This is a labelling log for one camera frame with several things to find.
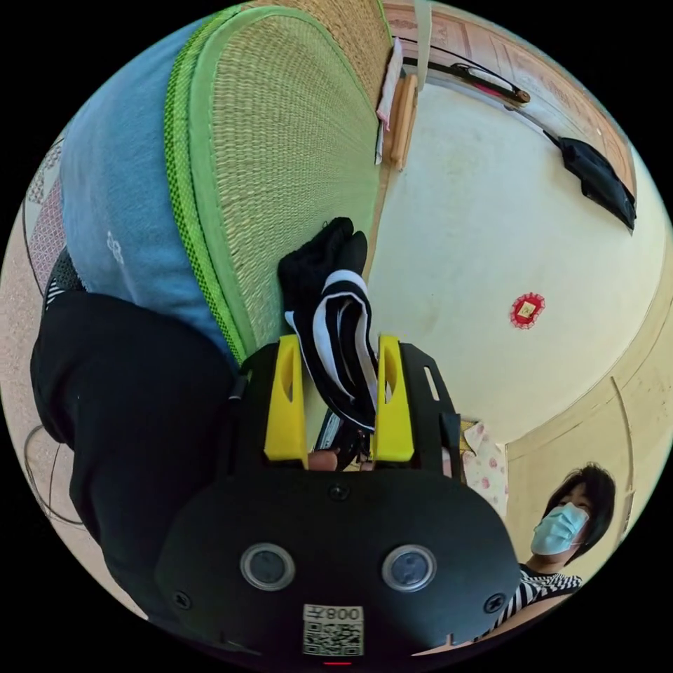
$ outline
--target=black and white striped shirt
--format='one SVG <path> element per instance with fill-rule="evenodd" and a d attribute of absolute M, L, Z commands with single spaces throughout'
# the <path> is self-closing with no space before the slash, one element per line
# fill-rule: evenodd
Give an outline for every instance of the black and white striped shirt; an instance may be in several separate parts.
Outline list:
<path fill-rule="evenodd" d="M 521 582 L 512 600 L 498 617 L 493 627 L 484 633 L 484 636 L 501 626 L 523 608 L 533 603 L 539 603 L 546 598 L 573 594 L 582 586 L 582 578 L 577 575 L 537 573 L 523 563 L 519 563 L 519 569 L 521 571 Z"/>

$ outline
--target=person's hand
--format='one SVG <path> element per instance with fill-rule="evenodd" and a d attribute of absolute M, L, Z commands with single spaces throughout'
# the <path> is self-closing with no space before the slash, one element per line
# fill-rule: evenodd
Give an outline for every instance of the person's hand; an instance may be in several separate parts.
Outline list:
<path fill-rule="evenodd" d="M 326 449 L 324 451 L 312 451 L 308 455 L 308 469 L 314 472 L 334 472 L 337 466 L 338 449 Z"/>

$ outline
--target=surgical face mask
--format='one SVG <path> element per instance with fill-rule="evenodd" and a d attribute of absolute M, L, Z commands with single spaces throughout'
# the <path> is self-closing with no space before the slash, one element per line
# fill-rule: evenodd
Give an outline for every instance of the surgical face mask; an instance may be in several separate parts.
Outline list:
<path fill-rule="evenodd" d="M 580 543 L 573 543 L 589 515 L 568 503 L 554 509 L 535 528 L 531 551 L 540 556 L 562 554 Z"/>

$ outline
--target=red decoration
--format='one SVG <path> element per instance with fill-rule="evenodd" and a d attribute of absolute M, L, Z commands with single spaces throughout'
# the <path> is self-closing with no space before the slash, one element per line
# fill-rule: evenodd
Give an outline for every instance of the red decoration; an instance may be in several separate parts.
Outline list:
<path fill-rule="evenodd" d="M 517 329 L 531 329 L 545 308 L 545 298 L 529 292 L 519 297 L 510 310 L 510 321 Z"/>

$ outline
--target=white wall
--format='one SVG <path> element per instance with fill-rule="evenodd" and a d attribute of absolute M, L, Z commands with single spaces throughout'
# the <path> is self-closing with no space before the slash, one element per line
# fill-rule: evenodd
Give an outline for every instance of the white wall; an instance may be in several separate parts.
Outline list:
<path fill-rule="evenodd" d="M 666 217 L 646 191 L 631 237 L 582 196 L 544 136 L 428 84 L 381 216 L 374 333 L 432 355 L 457 410 L 485 420 L 497 441 L 516 440 L 593 387 L 638 332 Z M 527 292 L 546 308 L 532 329 L 515 329 L 510 307 Z"/>

